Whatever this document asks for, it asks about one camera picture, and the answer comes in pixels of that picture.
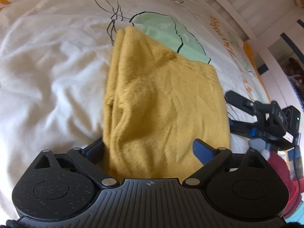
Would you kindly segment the mustard yellow knit garment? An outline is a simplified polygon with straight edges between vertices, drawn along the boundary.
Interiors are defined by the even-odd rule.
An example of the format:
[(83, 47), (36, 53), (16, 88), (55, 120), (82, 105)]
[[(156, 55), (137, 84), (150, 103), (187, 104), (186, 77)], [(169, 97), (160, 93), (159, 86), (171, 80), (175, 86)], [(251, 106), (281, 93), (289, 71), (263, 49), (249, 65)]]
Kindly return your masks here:
[(192, 144), (230, 146), (224, 92), (212, 65), (128, 26), (117, 32), (103, 104), (102, 169), (125, 178), (184, 180), (201, 167)]

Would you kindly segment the red knit sleeve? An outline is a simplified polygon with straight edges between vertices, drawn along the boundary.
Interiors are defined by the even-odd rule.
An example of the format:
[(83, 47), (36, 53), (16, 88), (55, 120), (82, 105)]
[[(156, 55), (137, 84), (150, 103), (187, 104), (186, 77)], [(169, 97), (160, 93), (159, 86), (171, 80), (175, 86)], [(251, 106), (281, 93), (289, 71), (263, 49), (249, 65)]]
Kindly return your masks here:
[(251, 139), (249, 146), (258, 150), (271, 165), (274, 171), (280, 176), (289, 191), (289, 200), (284, 210), (283, 217), (289, 222), (300, 222), (303, 220), (303, 201), (300, 195), (300, 184), (291, 179), (290, 170), (286, 161), (262, 139)]

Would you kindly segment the white shelf unit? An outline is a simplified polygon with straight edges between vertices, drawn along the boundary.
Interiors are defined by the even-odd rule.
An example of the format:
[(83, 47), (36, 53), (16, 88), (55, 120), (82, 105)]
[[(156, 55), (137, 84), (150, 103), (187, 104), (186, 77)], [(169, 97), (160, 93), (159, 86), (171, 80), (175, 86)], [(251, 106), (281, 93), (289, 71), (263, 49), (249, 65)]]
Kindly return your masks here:
[(278, 101), (283, 108), (293, 105), (301, 111), (285, 70), (289, 58), (298, 60), (296, 53), (303, 54), (303, 26), (299, 20), (303, 21), (303, 9), (294, 7), (258, 36), (252, 46), (267, 67), (261, 78), (271, 100)]

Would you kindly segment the white patterned bed cover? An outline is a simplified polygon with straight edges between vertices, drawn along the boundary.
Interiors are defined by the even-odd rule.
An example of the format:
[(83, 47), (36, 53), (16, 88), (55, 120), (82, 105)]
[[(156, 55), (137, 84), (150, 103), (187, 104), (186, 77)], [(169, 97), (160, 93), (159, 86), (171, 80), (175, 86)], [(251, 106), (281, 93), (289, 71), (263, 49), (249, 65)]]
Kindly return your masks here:
[(1, 223), (18, 218), (12, 190), (42, 149), (101, 137), (115, 33), (152, 16), (214, 66), (224, 91), (269, 100), (244, 38), (204, 0), (1, 0)]

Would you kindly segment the white slatted bed frame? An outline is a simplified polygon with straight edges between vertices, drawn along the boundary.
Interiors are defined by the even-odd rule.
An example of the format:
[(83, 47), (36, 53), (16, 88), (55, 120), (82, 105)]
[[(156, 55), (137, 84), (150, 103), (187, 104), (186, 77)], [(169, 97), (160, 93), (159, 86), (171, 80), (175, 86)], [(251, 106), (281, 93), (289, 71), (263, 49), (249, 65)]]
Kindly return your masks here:
[(303, 18), (301, 0), (215, 0), (235, 20), (254, 52), (271, 46)]

